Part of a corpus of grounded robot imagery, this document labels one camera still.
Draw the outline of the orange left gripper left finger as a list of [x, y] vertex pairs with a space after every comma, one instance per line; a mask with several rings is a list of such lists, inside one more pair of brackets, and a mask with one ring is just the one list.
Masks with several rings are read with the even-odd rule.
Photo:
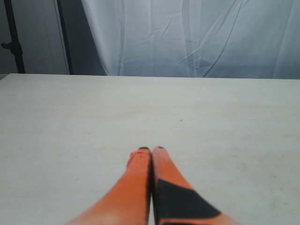
[[151, 151], [131, 153], [116, 184], [69, 225], [147, 225], [150, 211]]

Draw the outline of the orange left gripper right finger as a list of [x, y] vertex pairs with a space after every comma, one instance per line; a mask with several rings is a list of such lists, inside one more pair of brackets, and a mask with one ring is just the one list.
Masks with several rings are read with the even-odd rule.
[[222, 213], [186, 181], [166, 149], [152, 152], [154, 217], [157, 225], [239, 225]]

